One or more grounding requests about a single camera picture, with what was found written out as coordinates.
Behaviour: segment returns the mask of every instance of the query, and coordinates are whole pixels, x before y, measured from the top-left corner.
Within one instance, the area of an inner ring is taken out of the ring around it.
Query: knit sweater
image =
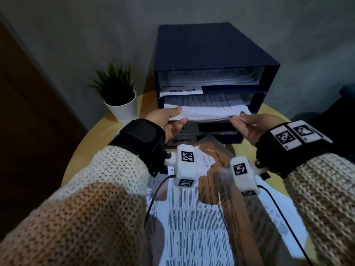
[[[141,265],[149,173],[107,146],[0,245],[1,265]],[[287,191],[326,265],[355,265],[355,166],[335,154],[306,162]]]

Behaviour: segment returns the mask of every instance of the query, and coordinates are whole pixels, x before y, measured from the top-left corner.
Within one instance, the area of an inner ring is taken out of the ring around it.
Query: table surface
[[[157,96],[155,90],[148,91],[137,97],[137,110],[139,117],[144,117],[150,111],[158,108]],[[285,121],[289,121],[285,116],[267,106],[262,104],[259,113],[269,113],[281,117]],[[117,122],[116,118],[110,112],[106,114],[83,138],[81,143],[75,150],[67,169],[65,170],[62,180],[62,186],[69,182],[69,180],[82,168],[88,165],[94,154],[106,147],[113,139],[115,133],[122,128],[122,124]],[[242,144],[229,145],[227,148],[234,151],[236,156],[246,156],[249,161],[256,159],[256,148],[252,146],[247,140],[243,140]],[[274,189],[288,196],[282,179],[269,173],[271,178],[266,182]],[[316,261],[316,254],[312,242],[307,239],[306,248],[308,256]]]

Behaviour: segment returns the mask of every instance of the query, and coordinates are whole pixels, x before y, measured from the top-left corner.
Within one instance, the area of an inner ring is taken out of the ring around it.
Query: potted plant
[[[137,94],[131,83],[131,69],[122,68],[122,65],[115,67],[109,64],[107,73],[104,69],[96,69],[97,79],[89,86],[100,94],[104,103],[123,126],[136,119],[137,116]]]

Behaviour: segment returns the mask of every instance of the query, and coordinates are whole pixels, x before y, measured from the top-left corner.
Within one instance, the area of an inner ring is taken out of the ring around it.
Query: gray wall
[[[142,93],[159,24],[231,22],[281,62],[266,103],[323,111],[355,83],[355,0],[0,0],[0,10],[87,129],[107,111],[94,68],[131,63]]]

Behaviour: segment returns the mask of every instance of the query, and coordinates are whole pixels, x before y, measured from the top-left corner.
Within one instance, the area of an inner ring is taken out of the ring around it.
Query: person's right arm
[[[232,116],[233,126],[252,144],[281,118],[269,114]],[[298,166],[285,187],[325,265],[355,265],[355,165],[323,154]]]

